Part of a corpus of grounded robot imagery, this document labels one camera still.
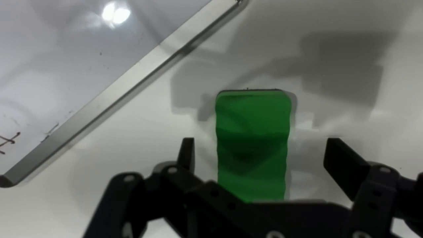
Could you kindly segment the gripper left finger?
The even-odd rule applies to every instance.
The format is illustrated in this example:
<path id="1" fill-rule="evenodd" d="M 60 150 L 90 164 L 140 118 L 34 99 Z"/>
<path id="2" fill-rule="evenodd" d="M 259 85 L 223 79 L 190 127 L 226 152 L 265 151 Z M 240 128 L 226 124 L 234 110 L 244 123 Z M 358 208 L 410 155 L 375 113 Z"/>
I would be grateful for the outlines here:
<path id="1" fill-rule="evenodd" d="M 151 176 L 115 175 L 83 238 L 142 238 L 151 220 L 165 221 L 181 238 L 265 238 L 258 212 L 215 182 L 197 178 L 194 139 L 184 138 L 176 161 Z"/>

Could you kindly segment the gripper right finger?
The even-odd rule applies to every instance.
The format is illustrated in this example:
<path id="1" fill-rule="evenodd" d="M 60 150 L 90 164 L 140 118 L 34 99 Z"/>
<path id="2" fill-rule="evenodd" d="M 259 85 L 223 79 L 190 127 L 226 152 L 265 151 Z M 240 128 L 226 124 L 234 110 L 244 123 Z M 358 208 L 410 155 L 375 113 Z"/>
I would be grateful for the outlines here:
<path id="1" fill-rule="evenodd" d="M 400 238 L 394 218 L 423 238 L 423 172 L 415 180 L 385 164 L 366 161 L 341 138 L 328 138 L 324 168 L 353 202 L 344 238 Z"/>

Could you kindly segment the green board eraser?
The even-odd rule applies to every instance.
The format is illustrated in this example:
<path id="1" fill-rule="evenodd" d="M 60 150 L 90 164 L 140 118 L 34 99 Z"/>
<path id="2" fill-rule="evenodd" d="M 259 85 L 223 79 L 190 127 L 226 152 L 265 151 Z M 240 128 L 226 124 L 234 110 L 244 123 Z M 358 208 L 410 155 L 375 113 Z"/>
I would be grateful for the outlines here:
<path id="1" fill-rule="evenodd" d="M 290 97 L 279 89 L 217 94 L 219 185 L 244 202 L 285 198 L 291 110 Z"/>

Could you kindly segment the whiteboard with silver frame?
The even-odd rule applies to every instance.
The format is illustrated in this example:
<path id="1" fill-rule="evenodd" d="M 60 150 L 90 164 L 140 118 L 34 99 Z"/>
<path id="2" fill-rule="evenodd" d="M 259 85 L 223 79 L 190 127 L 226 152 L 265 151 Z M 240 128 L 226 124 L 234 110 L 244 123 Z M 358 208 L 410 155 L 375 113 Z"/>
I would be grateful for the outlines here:
<path id="1" fill-rule="evenodd" d="M 0 0 L 0 188 L 248 0 Z"/>

